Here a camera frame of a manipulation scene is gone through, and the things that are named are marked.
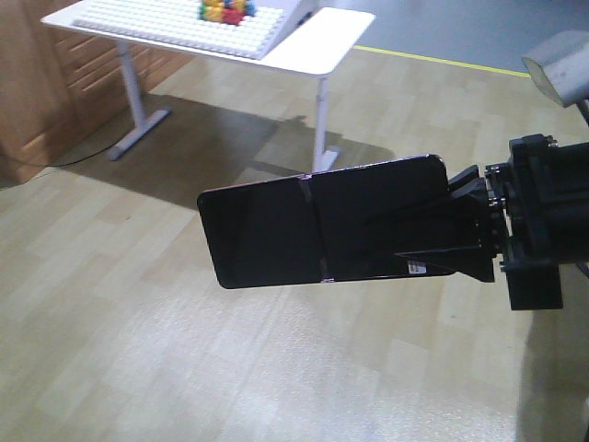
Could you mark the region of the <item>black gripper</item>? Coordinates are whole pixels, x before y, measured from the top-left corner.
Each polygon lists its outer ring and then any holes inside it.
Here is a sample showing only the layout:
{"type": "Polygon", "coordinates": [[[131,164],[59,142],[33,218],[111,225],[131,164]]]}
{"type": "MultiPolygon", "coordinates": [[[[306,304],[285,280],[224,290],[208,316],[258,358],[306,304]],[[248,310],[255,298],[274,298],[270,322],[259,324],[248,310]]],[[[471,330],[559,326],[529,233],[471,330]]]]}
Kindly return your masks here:
{"type": "MultiPolygon", "coordinates": [[[[497,246],[513,309],[560,309],[560,266],[588,261],[588,145],[534,134],[485,168],[497,246]]],[[[367,244],[393,277],[462,273],[492,282],[495,256],[487,184],[477,165],[449,180],[449,197],[389,209],[364,222],[367,244]]]]}

